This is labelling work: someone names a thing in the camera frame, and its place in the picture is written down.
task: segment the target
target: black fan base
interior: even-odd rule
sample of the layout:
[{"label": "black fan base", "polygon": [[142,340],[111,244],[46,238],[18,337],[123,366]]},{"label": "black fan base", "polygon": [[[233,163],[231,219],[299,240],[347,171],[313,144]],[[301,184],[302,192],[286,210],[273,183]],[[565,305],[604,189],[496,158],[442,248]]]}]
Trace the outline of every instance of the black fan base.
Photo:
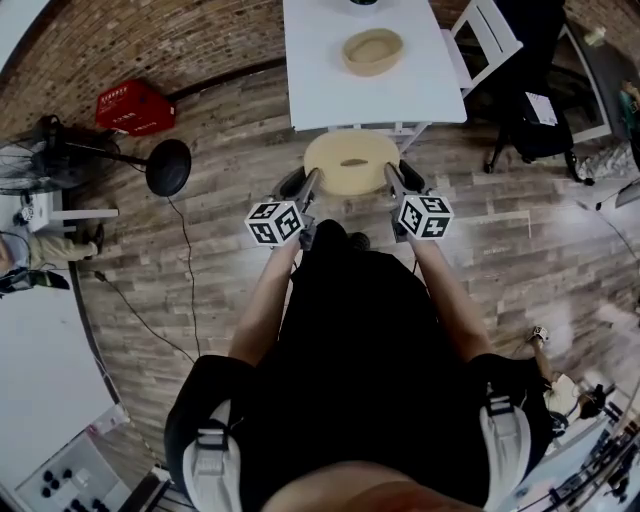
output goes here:
[{"label": "black fan base", "polygon": [[191,151],[176,139],[165,140],[151,152],[147,161],[147,185],[161,197],[180,192],[191,173]]}]

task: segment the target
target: black shirt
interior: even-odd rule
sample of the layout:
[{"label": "black shirt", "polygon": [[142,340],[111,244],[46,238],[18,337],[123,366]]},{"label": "black shirt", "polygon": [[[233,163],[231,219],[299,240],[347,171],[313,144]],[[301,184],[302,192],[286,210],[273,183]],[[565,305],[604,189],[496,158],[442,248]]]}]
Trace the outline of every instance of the black shirt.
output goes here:
[{"label": "black shirt", "polygon": [[515,404],[526,396],[529,470],[540,461],[551,435],[535,361],[484,355],[463,364],[424,285],[393,256],[306,257],[293,282],[280,338],[257,368],[208,356],[198,377],[207,382],[191,391],[185,385],[167,421],[172,470],[184,449],[170,441],[175,425],[200,421],[178,418],[196,408],[206,418],[233,397],[231,423],[243,418],[232,434],[247,512],[311,471],[353,460],[388,466],[482,507],[489,467],[479,410],[489,380]]}]

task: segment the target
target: sneaker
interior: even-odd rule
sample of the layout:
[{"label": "sneaker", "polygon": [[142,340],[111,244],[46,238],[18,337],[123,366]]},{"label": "sneaker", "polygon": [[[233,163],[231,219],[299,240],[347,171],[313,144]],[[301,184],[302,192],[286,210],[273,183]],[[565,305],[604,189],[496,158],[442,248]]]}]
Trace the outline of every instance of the sneaker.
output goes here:
[{"label": "sneaker", "polygon": [[353,233],[349,237],[349,245],[356,251],[368,251],[371,249],[371,240],[364,233]]},{"label": "sneaker", "polygon": [[533,328],[533,332],[527,340],[527,343],[537,343],[538,346],[542,348],[547,343],[547,341],[549,341],[549,331],[547,331],[544,327],[540,327],[539,325],[537,325]]}]

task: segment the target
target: shoulder strap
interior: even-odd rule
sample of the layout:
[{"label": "shoulder strap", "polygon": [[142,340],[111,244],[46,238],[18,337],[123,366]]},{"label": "shoulder strap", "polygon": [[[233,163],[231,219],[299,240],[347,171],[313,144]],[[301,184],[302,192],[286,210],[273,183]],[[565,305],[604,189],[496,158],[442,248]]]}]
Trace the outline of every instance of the shoulder strap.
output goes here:
[{"label": "shoulder strap", "polygon": [[531,452],[527,416],[508,396],[487,391],[487,405],[480,409],[480,426],[489,458],[489,496],[484,510],[496,510],[522,482]]},{"label": "shoulder strap", "polygon": [[240,449],[228,431],[231,401],[223,402],[182,459],[184,483],[200,512],[242,512]]}]

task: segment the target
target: person sitting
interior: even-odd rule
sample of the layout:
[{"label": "person sitting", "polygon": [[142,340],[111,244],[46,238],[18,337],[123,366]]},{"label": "person sitting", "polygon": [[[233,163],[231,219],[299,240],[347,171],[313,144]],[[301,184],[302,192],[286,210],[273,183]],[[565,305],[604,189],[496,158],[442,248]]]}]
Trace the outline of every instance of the person sitting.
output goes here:
[{"label": "person sitting", "polygon": [[540,374],[547,382],[544,400],[552,417],[554,436],[560,437],[576,421],[596,418],[604,409],[606,395],[601,384],[594,390],[576,393],[578,386],[569,376],[551,369],[542,350],[548,336],[544,327],[536,327],[527,344],[533,348]]},{"label": "person sitting", "polygon": [[0,277],[20,269],[40,270],[51,262],[79,261],[102,252],[104,226],[93,238],[76,244],[63,236],[31,234],[23,227],[0,231]]}]

